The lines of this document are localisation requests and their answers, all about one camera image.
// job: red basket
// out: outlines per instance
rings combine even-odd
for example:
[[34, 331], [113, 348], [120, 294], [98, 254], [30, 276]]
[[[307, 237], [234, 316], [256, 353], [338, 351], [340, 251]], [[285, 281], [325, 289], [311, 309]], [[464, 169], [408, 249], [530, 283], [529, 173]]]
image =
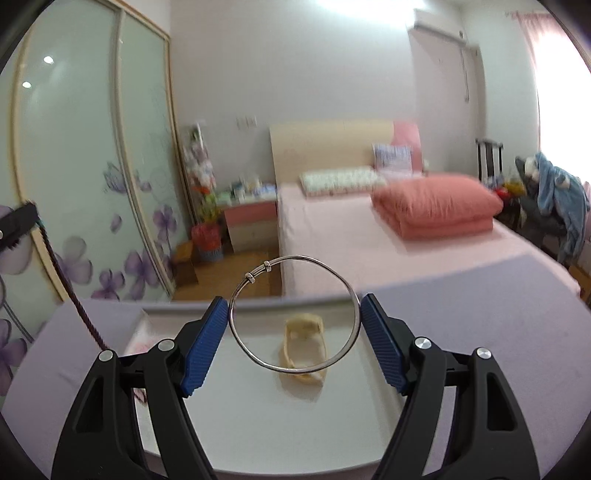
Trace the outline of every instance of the red basket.
[[214, 261], [223, 258], [222, 236], [216, 223], [200, 223], [191, 229], [191, 240], [202, 260]]

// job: air conditioner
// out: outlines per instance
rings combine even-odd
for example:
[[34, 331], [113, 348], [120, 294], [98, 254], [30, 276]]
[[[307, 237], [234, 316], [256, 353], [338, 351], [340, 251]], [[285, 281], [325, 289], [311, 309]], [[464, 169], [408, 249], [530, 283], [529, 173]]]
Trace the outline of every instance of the air conditioner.
[[414, 23], [409, 30], [427, 31], [460, 45], [466, 45], [466, 33], [459, 22], [419, 8], [414, 9]]

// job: pink folded blanket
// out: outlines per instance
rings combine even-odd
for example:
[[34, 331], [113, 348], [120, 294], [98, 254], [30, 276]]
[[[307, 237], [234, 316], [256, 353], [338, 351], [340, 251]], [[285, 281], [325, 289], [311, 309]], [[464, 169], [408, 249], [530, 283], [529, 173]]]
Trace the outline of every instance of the pink folded blanket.
[[372, 193], [380, 217], [402, 238], [473, 235], [492, 230], [503, 201], [477, 180], [440, 174], [402, 180]]

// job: silver bangle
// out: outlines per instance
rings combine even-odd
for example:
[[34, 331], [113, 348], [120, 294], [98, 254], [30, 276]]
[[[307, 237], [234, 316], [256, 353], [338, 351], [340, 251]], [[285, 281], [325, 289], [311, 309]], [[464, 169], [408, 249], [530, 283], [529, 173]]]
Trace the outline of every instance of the silver bangle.
[[[355, 321], [353, 322], [353, 330], [351, 331], [351, 335], [349, 336], [349, 339], [347, 340], [347, 342], [345, 343], [343, 348], [335, 356], [329, 358], [328, 360], [325, 360], [324, 362], [322, 362], [318, 365], [312, 365], [310, 367], [302, 367], [302, 368], [284, 368], [284, 367], [278, 367], [276, 365], [268, 364], [267, 362], [264, 362], [263, 360], [258, 358], [254, 353], [252, 353], [248, 349], [248, 347], [240, 339], [240, 337], [238, 336], [238, 333], [236, 331], [236, 325], [234, 324], [234, 304], [236, 303], [236, 298], [238, 297], [238, 295], [240, 294], [242, 289], [246, 285], [248, 285], [249, 283], [254, 283], [255, 278], [257, 276], [259, 276], [260, 274], [270, 272], [271, 267], [273, 265], [280, 264], [281, 262], [284, 262], [286, 260], [299, 260], [302, 262], [313, 263], [313, 264], [318, 265], [319, 267], [324, 268], [325, 270], [328, 270], [330, 273], [332, 273], [335, 277], [337, 277], [345, 285], [345, 287], [349, 291], [349, 295], [351, 295], [351, 300], [353, 301], [353, 310], [355, 312]], [[232, 294], [232, 297], [230, 298], [230, 303], [229, 303], [229, 308], [228, 308], [228, 323], [230, 324], [230, 330], [232, 331], [232, 334], [233, 334], [234, 338], [236, 339], [240, 348], [242, 348], [244, 353], [246, 353], [249, 356], [249, 358], [253, 362], [255, 362], [256, 364], [260, 365], [261, 367], [268, 368], [269, 370], [273, 370], [275, 372], [280, 372], [280, 373], [284, 373], [284, 374], [296, 374], [296, 375], [311, 374], [311, 373], [317, 372], [319, 370], [324, 370], [325, 368], [328, 368], [331, 365], [334, 365], [336, 362], [341, 360], [347, 353], [349, 353], [351, 348], [353, 348], [353, 345], [355, 344], [355, 342], [357, 341], [357, 337], [359, 336], [359, 330], [361, 329], [361, 315], [359, 313], [359, 298], [357, 297], [357, 294], [355, 293], [353, 287], [349, 284], [349, 282], [347, 282], [343, 277], [341, 277], [337, 272], [335, 272], [328, 265], [325, 265], [321, 261], [316, 260], [315, 258], [312, 258], [312, 257], [305, 257], [303, 255], [288, 255], [286, 257], [279, 257], [279, 258], [275, 258], [273, 260], [270, 260], [268, 262], [264, 262], [262, 265], [259, 265], [251, 272], [246, 273], [244, 275], [244, 277], [245, 277], [244, 280], [242, 280], [240, 285], [237, 286], [236, 290], [234, 290], [234, 293]]]

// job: beige fabric item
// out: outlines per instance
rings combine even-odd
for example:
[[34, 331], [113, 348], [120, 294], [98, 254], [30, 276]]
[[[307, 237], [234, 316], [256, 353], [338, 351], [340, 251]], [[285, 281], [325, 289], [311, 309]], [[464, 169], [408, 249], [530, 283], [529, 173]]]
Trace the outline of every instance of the beige fabric item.
[[[296, 365], [292, 359], [294, 340], [307, 340], [317, 345], [318, 353], [305, 365]], [[285, 336], [281, 349], [281, 366], [286, 368], [301, 368], [317, 365], [328, 359], [326, 343], [324, 342], [324, 322], [318, 315], [300, 313], [285, 321]], [[322, 384], [326, 377], [326, 370], [320, 370], [311, 374], [292, 375], [296, 380], [308, 384]]]

